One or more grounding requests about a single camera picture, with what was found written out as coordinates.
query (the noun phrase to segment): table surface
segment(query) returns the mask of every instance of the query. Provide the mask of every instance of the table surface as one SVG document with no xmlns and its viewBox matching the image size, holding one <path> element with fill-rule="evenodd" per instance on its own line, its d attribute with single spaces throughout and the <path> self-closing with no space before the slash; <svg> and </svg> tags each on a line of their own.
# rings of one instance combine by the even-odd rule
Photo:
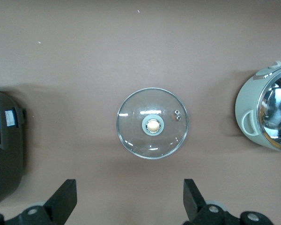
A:
<svg viewBox="0 0 281 225">
<path fill-rule="evenodd" d="M 25 170 L 0 203 L 12 218 L 77 180 L 68 225 L 178 225 L 183 180 L 239 217 L 281 225 L 281 152 L 247 139 L 236 96 L 281 60 L 281 1 L 0 1 L 0 91 L 27 109 Z M 169 157 L 127 151 L 117 112 L 158 87 L 185 105 L 190 129 Z"/>
</svg>

